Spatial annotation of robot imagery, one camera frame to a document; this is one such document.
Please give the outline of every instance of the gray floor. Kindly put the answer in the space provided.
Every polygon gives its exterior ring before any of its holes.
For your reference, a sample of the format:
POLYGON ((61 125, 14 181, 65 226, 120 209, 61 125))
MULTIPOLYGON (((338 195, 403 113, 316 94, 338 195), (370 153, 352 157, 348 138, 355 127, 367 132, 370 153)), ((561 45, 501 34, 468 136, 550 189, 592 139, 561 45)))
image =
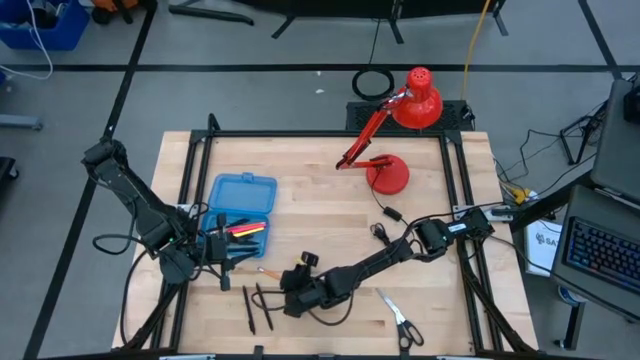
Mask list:
MULTIPOLYGON (((278 15, 215 1, 218 8, 252 16, 255 27, 172 16, 163 3, 155 16, 141 64, 297 64, 364 63, 376 23, 371 20, 300 19, 279 40, 269 37, 278 15)), ((640 30, 635 0, 591 1, 594 15, 618 62, 640 64, 633 35, 640 30)), ((127 64, 144 18, 133 25, 115 20, 90 24, 74 52, 54 54, 56 64, 127 64)), ((605 65, 577 1, 509 0, 502 37, 488 19, 478 39, 474 63, 508 65, 605 65)), ((400 22, 406 44, 395 44, 386 23, 380 28, 374 62, 464 62, 477 16, 400 22)), ((37 52, 12 51, 0 44, 1 64, 42 64, 37 52)), ((397 72, 396 82, 406 73, 397 72)), ((20 179, 0 202, 0 354, 22 357, 53 269, 69 231, 86 180, 82 152, 104 130, 124 73, 58 72, 46 82, 14 78, 0 92, 0 113, 37 115, 41 132, 0 129, 0 155, 18 160, 20 179)), ((138 72, 133 78, 115 137, 128 148, 131 166, 150 181, 161 136, 167 130, 204 127, 214 112, 225 129, 341 129, 346 104, 358 101, 351 72, 138 72)), ((458 99, 460 72, 436 72, 445 99, 458 99)), ((363 78, 373 91, 379 79, 363 78)), ((496 158, 510 166, 526 130, 557 132, 606 99, 609 73, 471 73, 468 101, 478 130, 489 132, 496 158)), ((526 153, 553 142, 534 136, 526 153)), ((547 187, 567 169, 558 144, 529 161, 521 180, 547 187)), ((522 171, 516 167, 511 174, 522 171)), ((570 180, 568 175, 558 186, 570 180)), ((124 231, 128 216, 115 198, 98 190, 93 199, 41 356, 109 349, 119 312, 122 284, 131 254, 107 257, 90 238, 124 231)), ((552 341, 561 337, 569 308, 554 285, 524 275, 538 342, 561 354, 552 341)), ((579 349, 571 356, 627 359, 640 353, 640 327, 589 307, 579 349)))

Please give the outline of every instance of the scissors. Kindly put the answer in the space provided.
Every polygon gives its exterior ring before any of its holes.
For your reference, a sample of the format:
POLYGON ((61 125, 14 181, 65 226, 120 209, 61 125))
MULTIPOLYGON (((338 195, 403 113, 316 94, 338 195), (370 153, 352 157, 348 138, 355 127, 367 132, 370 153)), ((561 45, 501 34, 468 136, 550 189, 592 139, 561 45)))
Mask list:
POLYGON ((398 345, 400 346, 400 353, 402 354, 409 352, 411 345, 413 345, 414 343, 418 346, 424 345, 422 334, 420 334, 420 331, 418 331, 415 325, 413 325, 411 321, 407 320, 402 315, 400 309, 398 309, 396 304, 394 304, 393 301, 391 301, 391 299, 389 299, 389 297, 382 292, 382 290, 376 288, 376 291, 396 316, 396 327, 398 328, 398 345))

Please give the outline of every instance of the computer keyboard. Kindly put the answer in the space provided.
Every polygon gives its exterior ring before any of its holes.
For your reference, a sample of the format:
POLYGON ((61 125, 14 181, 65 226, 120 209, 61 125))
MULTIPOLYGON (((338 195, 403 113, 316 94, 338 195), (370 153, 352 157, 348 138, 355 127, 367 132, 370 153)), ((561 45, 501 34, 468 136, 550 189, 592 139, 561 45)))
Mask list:
POLYGON ((640 292, 640 241, 578 217, 569 221, 565 263, 640 292))

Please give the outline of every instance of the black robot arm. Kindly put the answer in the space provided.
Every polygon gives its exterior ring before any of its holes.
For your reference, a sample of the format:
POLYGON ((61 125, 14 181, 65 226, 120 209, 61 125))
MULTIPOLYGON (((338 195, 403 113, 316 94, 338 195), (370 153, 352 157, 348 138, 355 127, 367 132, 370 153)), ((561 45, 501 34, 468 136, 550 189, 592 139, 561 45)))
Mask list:
POLYGON ((231 287, 229 273, 241 261, 256 255, 229 258, 230 235, 226 216, 217 227, 198 232, 198 218, 162 202, 130 168, 127 151, 117 140, 102 138, 82 160, 89 177, 111 190, 134 217, 140 242, 151 258, 160 258, 160 270, 170 284, 188 281, 197 266, 220 265, 220 287, 231 287))
POLYGON ((84 154, 89 177, 106 184, 136 218, 136 230, 153 259, 169 242, 181 244, 195 233, 197 224, 185 211, 162 202, 129 168, 122 143, 102 138, 84 154))
POLYGON ((311 277, 311 267, 317 264, 318 257, 303 253, 306 265, 296 265, 294 270, 284 271, 280 280, 280 288, 285 293, 284 313, 300 317, 317 306, 332 308, 348 300, 362 281, 392 265, 411 259, 431 262, 444 255, 456 239, 493 233, 493 227, 479 209, 471 210, 459 221, 448 224, 442 220, 427 220, 414 226, 426 250, 424 254, 414 254, 406 237, 401 237, 355 265, 336 267, 311 277))

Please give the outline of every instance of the black stand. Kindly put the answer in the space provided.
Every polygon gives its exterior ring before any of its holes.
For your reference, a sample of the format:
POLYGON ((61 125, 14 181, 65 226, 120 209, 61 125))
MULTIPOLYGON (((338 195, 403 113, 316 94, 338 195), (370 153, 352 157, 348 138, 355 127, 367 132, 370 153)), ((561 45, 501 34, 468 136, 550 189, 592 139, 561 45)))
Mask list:
POLYGON ((582 316, 584 315, 584 308, 586 302, 581 302, 578 306, 571 308, 571 315, 569 316, 569 325, 567 326, 567 333, 562 340, 556 340, 553 343, 557 346, 573 351, 578 346, 578 337, 580 336, 580 325, 582 324, 582 316))
MULTIPOLYGON (((276 30, 271 37, 277 39, 284 33, 285 30, 293 23, 293 20, 296 19, 295 11, 293 7, 295 6, 295 1, 291 2, 291 8, 289 9, 289 15, 287 15, 287 19, 280 25, 278 30, 276 30)), ((396 43, 404 44, 404 39, 402 38, 402 34, 400 34, 400 29, 398 29, 398 24, 396 20, 400 17, 400 9, 402 8, 403 0, 395 0, 393 3, 393 7, 391 8, 391 15, 387 20, 389 20, 389 26, 391 27, 391 31, 393 32, 393 37, 396 38, 396 43)))
POLYGON ((404 39, 402 38, 402 34, 400 34, 400 29, 398 29, 398 24, 396 20, 400 17, 400 9, 402 8, 402 0, 395 0, 393 2, 393 8, 391 9, 391 18, 389 18, 389 26, 391 27, 391 31, 393 32, 393 37, 396 38, 397 44, 404 44, 404 39))
POLYGON ((493 9, 493 19, 496 21, 496 25, 498 25, 498 30, 500 30, 500 35, 509 36, 509 32, 507 31, 507 27, 504 25, 502 21, 502 16, 500 16, 500 10, 504 6, 504 3, 507 0, 498 0, 498 5, 496 5, 495 9, 493 9))
POLYGON ((293 22, 293 20, 295 20, 296 17, 293 15, 288 15, 287 16, 287 20, 285 20, 282 25, 280 25, 280 27, 278 28, 278 30, 276 30, 276 32, 273 33, 273 35, 271 35, 272 38, 277 39, 280 37, 280 35, 282 35, 282 33, 287 30, 287 28, 289 27, 289 25, 291 25, 291 23, 293 22))
POLYGON ((129 9, 127 9, 124 6, 124 4, 122 3, 122 0, 113 0, 113 3, 116 5, 118 12, 122 14, 122 18, 124 19, 124 22, 126 22, 127 24, 133 24, 133 18, 131 17, 131 13, 129 12, 129 9))
POLYGON ((193 17, 201 17, 205 19, 215 19, 222 21, 241 22, 253 26, 254 22, 248 16, 236 14, 228 11, 216 11, 208 9, 195 9, 189 7, 200 0, 187 0, 179 5, 169 5, 169 12, 176 15, 186 15, 193 17))
POLYGON ((580 119, 572 122, 566 128, 560 130, 560 140, 562 141, 562 147, 564 148, 564 152, 567 154, 567 158, 569 159, 569 165, 575 165, 582 161, 582 155, 584 153, 584 149, 589 143, 589 139, 595 133, 595 131, 602 126, 602 119, 604 119, 604 112, 607 109, 607 102, 605 101, 598 111, 596 111, 593 116, 583 116, 580 119), (569 144, 567 144, 567 135, 576 126, 580 126, 585 120, 588 120, 587 124, 582 128, 582 143, 580 144, 580 150, 578 151, 578 157, 576 159, 573 158, 571 154, 571 149, 569 149, 569 144))

